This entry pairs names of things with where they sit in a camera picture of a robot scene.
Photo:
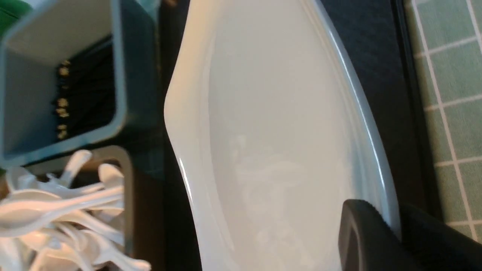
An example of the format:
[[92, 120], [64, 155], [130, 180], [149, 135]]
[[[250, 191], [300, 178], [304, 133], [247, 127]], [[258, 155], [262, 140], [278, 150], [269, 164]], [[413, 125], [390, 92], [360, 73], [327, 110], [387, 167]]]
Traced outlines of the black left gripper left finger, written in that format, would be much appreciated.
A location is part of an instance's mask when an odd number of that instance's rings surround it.
[[361, 199], [343, 202], [339, 230], [343, 271], [421, 271], [379, 212]]

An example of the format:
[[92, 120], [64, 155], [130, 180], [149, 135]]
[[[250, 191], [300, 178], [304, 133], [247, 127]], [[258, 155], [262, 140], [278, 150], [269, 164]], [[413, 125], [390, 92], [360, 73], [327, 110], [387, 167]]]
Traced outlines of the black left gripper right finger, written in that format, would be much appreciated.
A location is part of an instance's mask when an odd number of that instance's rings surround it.
[[480, 271], [482, 246], [424, 211], [400, 206], [403, 246], [424, 271]]

